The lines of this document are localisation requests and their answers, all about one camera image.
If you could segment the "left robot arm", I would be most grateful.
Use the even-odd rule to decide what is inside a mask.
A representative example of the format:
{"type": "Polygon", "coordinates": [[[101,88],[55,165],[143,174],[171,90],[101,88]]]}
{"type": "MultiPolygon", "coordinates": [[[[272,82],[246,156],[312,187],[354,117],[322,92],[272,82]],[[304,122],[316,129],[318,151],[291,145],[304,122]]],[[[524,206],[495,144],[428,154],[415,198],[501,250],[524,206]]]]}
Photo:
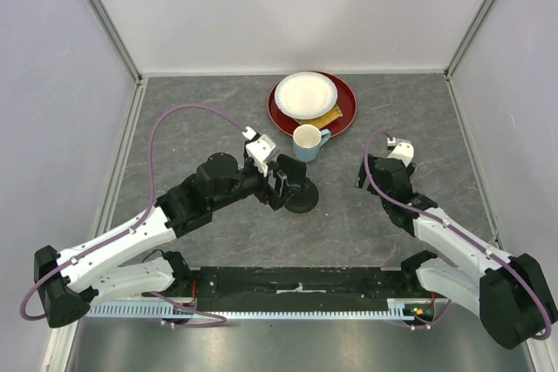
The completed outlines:
{"type": "Polygon", "coordinates": [[[37,250],[34,281],[43,318],[61,328],[105,301],[152,291],[184,295],[192,277],[180,253],[146,264],[128,261],[204,227],[214,212],[249,196],[280,209],[302,191],[305,180],[306,165],[284,154],[270,161],[247,154],[242,166],[230,154],[211,155],[133,219],[75,247],[37,250]]]}

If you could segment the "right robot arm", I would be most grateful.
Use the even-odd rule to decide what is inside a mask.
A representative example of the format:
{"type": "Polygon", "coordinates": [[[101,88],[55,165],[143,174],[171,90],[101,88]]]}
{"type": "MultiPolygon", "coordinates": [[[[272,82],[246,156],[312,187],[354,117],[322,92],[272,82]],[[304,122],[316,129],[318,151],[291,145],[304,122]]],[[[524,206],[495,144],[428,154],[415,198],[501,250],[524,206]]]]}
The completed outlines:
{"type": "Polygon", "coordinates": [[[511,349],[550,336],[557,307],[540,263],[487,244],[452,220],[433,200],[412,189],[413,164],[363,158],[356,186],[377,195],[390,221],[439,251],[410,258],[399,275],[412,297],[441,294],[477,315],[488,334],[511,349]]]}

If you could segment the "black phone stand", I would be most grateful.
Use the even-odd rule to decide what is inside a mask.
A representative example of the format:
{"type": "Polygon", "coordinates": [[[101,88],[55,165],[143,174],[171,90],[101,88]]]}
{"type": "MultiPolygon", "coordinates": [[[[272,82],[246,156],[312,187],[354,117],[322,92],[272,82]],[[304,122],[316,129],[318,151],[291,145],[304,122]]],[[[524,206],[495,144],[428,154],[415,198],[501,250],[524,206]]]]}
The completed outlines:
{"type": "Polygon", "coordinates": [[[304,214],[313,210],[318,201],[319,192],[316,185],[306,178],[302,190],[289,198],[284,207],[291,213],[304,214]]]}

